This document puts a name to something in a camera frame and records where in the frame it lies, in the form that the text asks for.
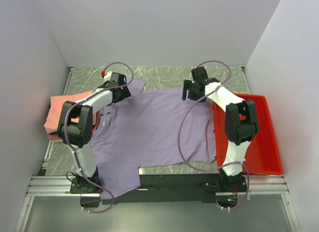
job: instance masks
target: purple t-shirt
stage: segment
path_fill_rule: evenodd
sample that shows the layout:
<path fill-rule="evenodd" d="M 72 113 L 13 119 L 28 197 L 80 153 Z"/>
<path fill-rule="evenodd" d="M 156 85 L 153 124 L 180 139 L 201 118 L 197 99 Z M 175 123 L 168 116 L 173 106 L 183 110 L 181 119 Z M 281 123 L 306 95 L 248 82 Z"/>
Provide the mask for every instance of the purple t-shirt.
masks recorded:
<path fill-rule="evenodd" d="M 177 133 L 191 100 L 182 101 L 182 88 L 143 92 L 104 107 L 92 137 L 100 181 L 115 197 L 140 186 L 139 167 L 181 163 Z M 198 103 L 188 114 L 181 132 L 187 160 L 215 159 L 213 111 L 209 102 Z M 102 199 L 110 195 L 102 192 Z"/>

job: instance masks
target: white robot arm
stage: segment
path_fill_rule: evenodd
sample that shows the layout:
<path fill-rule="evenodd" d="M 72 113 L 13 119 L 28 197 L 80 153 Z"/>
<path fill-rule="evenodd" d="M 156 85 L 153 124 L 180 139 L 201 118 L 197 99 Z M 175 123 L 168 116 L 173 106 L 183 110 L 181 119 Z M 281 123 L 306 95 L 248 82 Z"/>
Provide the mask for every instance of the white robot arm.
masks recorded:
<path fill-rule="evenodd" d="M 191 71 L 193 81 L 185 80 L 182 99 L 198 100 L 208 95 L 217 87 L 219 89 L 209 95 L 207 99 L 216 103 L 225 113 L 225 133 L 228 138 L 226 159 L 223 165 L 245 160 L 247 148 L 258 133 L 256 106 L 252 100 L 244 100 L 221 86 L 216 78 L 209 79 L 204 67 Z M 242 174 L 242 165 L 232 164 L 222 168 L 226 176 L 238 177 Z"/>
<path fill-rule="evenodd" d="M 84 172 L 85 176 L 96 184 L 99 183 L 98 171 L 94 162 L 91 147 L 88 144 L 93 134 L 93 115 L 104 106 L 119 102 L 131 95 L 127 87 L 104 90 L 105 88 L 125 85 L 126 77 L 124 75 L 108 72 L 107 74 L 102 75 L 102 77 L 104 79 L 104 83 L 94 92 L 98 93 L 98 95 L 93 98 L 91 98 L 90 95 L 82 99 L 85 100 L 85 102 L 76 106 L 71 111 L 67 125 L 64 125 L 66 113 L 69 108 L 78 101 L 66 101 L 63 104 L 57 130 L 57 135 L 62 138 L 65 144 L 67 144 L 64 135 L 64 128 L 67 127 L 68 138 L 72 146 L 77 151 L 77 158 L 80 162 L 82 172 Z M 71 118 L 79 118 L 78 123 L 72 122 Z M 71 153 L 76 161 L 74 151 L 71 150 Z M 76 167 L 76 176 L 78 177 L 77 182 L 79 183 L 79 187 L 86 188 L 86 191 L 93 188 L 85 179 L 82 178 L 82 173 L 78 165 L 76 165 Z"/>

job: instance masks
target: marble surface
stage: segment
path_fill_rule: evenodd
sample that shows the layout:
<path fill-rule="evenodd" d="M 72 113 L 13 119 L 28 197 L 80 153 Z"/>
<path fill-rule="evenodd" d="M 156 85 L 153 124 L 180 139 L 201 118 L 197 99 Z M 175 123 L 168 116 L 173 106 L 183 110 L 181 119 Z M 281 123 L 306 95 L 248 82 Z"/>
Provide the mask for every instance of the marble surface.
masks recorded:
<path fill-rule="evenodd" d="M 71 77 L 67 86 L 66 94 L 72 95 L 89 90 L 95 90 L 103 83 L 101 70 L 103 67 L 75 67 L 71 69 Z M 193 66 L 138 66 L 132 67 L 134 77 L 146 83 L 145 91 L 158 90 L 162 88 L 182 87 L 185 79 L 191 79 L 190 70 Z M 130 75 L 129 70 L 124 66 L 112 66 L 109 70 Z M 227 75 L 225 67 L 207 66 L 209 77 L 216 77 L 222 81 Z M 248 86 L 244 73 L 240 67 L 232 67 L 232 77 L 224 86 L 234 92 L 248 94 Z M 212 163 L 190 162 L 192 165 L 202 169 L 213 169 L 216 161 Z M 75 163 L 72 155 L 65 144 L 61 141 L 53 142 L 51 146 L 50 160 L 46 170 L 46 176 L 64 176 L 68 171 L 75 172 Z M 140 168 L 140 174 L 197 174 L 199 171 L 193 170 L 184 163 L 171 166 L 155 166 Z"/>

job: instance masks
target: wire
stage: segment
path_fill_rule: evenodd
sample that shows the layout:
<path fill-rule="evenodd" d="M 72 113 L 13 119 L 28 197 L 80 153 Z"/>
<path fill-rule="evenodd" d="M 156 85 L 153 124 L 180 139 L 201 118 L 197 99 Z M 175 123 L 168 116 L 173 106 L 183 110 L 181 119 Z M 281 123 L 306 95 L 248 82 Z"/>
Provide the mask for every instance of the wire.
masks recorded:
<path fill-rule="evenodd" d="M 94 186 L 96 186 L 96 187 L 102 189 L 103 191 L 107 192 L 108 194 L 110 194 L 110 196 L 111 196 L 111 198 L 112 198 L 111 204 L 110 204 L 106 209 L 104 209 L 104 210 L 101 210 L 101 211 L 90 211 L 90 210 L 87 209 L 87 208 L 83 208 L 85 211 L 87 211 L 87 212 L 89 212 L 89 213 L 94 213 L 94 214 L 103 213 L 103 212 L 108 211 L 108 210 L 114 205 L 115 198 L 114 198 L 114 195 L 113 195 L 108 189 L 106 189 L 105 187 L 100 186 L 100 185 L 98 185 L 98 184 L 96 184 L 96 183 L 90 181 L 90 180 L 87 178 L 87 176 L 85 175 L 85 173 L 83 172 L 83 169 L 82 169 L 81 164 L 80 164 L 80 161 L 79 161 L 79 157 L 78 157 L 78 155 L 77 155 L 77 151 L 76 151 L 76 149 L 72 146 L 72 144 L 70 143 L 70 140 L 69 140 L 69 136 L 68 136 L 68 132 L 67 132 L 67 123 L 68 123 L 68 119 L 69 119 L 69 116 L 70 116 L 71 111 L 72 111 L 76 106 L 81 105 L 81 104 L 83 104 L 84 102 L 86 102 L 87 100 L 92 99 L 93 97 L 97 96 L 97 95 L 100 94 L 101 92 L 108 91 L 108 90 L 111 90 L 111 89 L 117 89 L 117 88 L 122 88 L 122 87 L 128 86 L 128 85 L 133 81 L 133 78 L 134 78 L 133 70 L 131 69 L 130 66 L 128 66 L 127 64 L 125 64 L 125 63 L 123 63 L 123 62 L 119 62 L 119 61 L 113 62 L 113 63 L 107 65 L 107 66 L 104 68 L 104 71 L 105 71 L 107 68 L 109 68 L 110 66 L 114 65 L 114 64 L 121 64 L 121 65 L 126 66 L 126 67 L 130 70 L 130 72 L 131 72 L 131 74 L 132 74 L 131 80 L 130 80 L 128 83 L 126 83 L 126 84 L 124 84 L 124 85 L 121 85 L 121 86 L 113 86 L 113 87 L 109 87 L 109 88 L 102 89 L 102 90 L 100 90 L 100 91 L 98 91 L 98 92 L 95 92 L 95 93 L 93 93 L 92 95 L 90 95 L 86 100 L 81 100 L 81 101 L 79 101 L 79 102 L 73 104 L 73 105 L 68 109 L 68 111 L 66 112 L 65 119 L 64 119 L 64 137 L 65 137 L 65 141 L 66 141 L 66 144 L 67 144 L 67 145 L 70 147 L 70 149 L 72 150 L 72 153 L 73 153 L 74 158 L 75 158 L 75 162 L 76 162 L 76 164 L 77 164 L 77 166 L 78 166 L 79 171 L 81 172 L 82 177 L 83 177 L 88 183 L 90 183 L 90 184 L 92 184 L 92 185 L 94 185 Z"/>
<path fill-rule="evenodd" d="M 76 175 L 72 172 L 72 171 L 69 171 L 68 173 L 66 173 L 66 178 L 70 181 L 70 182 L 72 182 L 72 180 L 68 177 L 68 174 L 69 173 L 71 173 L 73 176 L 75 176 L 76 177 Z"/>
<path fill-rule="evenodd" d="M 238 190 L 237 190 L 237 186 L 233 189 L 233 198 L 237 199 L 237 195 L 238 195 Z"/>
<path fill-rule="evenodd" d="M 220 169 L 222 169 L 223 167 L 226 167 L 226 166 L 229 166 L 229 165 L 234 165 L 234 164 L 241 164 L 241 165 L 242 165 L 242 167 L 246 170 L 246 173 L 247 173 L 247 191 L 246 191 L 246 193 L 245 193 L 244 198 L 243 198 L 235 207 L 230 208 L 230 209 L 232 210 L 232 209 L 235 209 L 235 208 L 237 208 L 238 206 L 240 206 L 240 205 L 248 198 L 248 193 L 249 193 L 249 172 L 248 172 L 247 167 L 244 165 L 244 163 L 241 163 L 241 162 L 239 162 L 239 161 L 235 161 L 235 162 L 230 162 L 230 163 L 227 163 L 227 164 L 225 164 L 225 165 L 216 167 L 216 168 L 211 169 L 211 170 L 204 170 L 204 169 L 196 168 L 195 166 L 191 165 L 191 164 L 185 159 L 185 157 L 184 157 L 184 155 L 183 155 L 183 153 L 182 153 L 182 151 L 181 151 L 181 147 L 180 147 L 180 133 L 181 133 L 181 130 L 182 130 L 184 121 L 185 121 L 187 115 L 189 114 L 190 110 L 191 110 L 198 102 L 202 101 L 203 99 L 205 99 L 205 98 L 207 98 L 208 96 L 210 96 L 210 95 L 212 95 L 213 93 L 215 93 L 225 82 L 227 82 L 227 81 L 230 79 L 230 77 L 231 77 L 231 75 L 232 75 L 232 71 L 231 71 L 230 67 L 229 67 L 226 63 L 224 63 L 224 62 L 222 62 L 222 61 L 218 61 L 218 60 L 205 61 L 205 62 L 199 64 L 198 66 L 196 66 L 196 68 L 199 67 L 199 66 L 202 66 L 202 65 L 204 65 L 204 64 L 206 64 L 206 63 L 209 63 L 209 62 L 217 62 L 217 63 L 220 63 L 220 64 L 226 66 L 226 68 L 227 68 L 228 71 L 229 71 L 229 74 L 228 74 L 228 76 L 226 77 L 226 79 L 223 80 L 223 81 L 220 83 L 219 86 L 217 86 L 217 88 L 216 88 L 215 90 L 213 90 L 212 92 L 208 93 L 207 95 L 202 96 L 202 97 L 199 98 L 197 101 L 195 101 L 195 103 L 194 103 L 194 104 L 189 108 L 189 110 L 186 112 L 185 116 L 183 117 L 183 119 L 182 119 L 182 121 L 181 121 L 181 123 L 180 123 L 179 129 L 178 129 L 178 134 L 177 134 L 177 147 L 178 147 L 179 154 L 180 154 L 181 158 L 183 159 L 183 162 L 184 162 L 185 164 L 187 164 L 189 167 L 191 167 L 192 169 L 197 170 L 197 171 L 201 171 L 201 172 L 213 172 L 213 171 L 220 170 Z"/>

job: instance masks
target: red tray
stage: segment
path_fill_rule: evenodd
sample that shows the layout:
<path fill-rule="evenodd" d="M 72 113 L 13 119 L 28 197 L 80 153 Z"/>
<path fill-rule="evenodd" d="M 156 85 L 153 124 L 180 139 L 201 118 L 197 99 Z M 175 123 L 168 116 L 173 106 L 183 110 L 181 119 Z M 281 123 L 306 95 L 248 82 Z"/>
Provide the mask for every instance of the red tray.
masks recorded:
<path fill-rule="evenodd" d="M 251 174 L 282 175 L 283 167 L 277 148 L 275 133 L 264 96 L 237 94 L 247 100 L 252 99 L 257 108 L 259 133 L 248 147 L 245 165 Z M 226 137 L 225 112 L 216 104 L 213 105 L 215 121 L 215 137 L 217 150 L 217 165 L 221 166 L 225 160 L 228 139 Z"/>

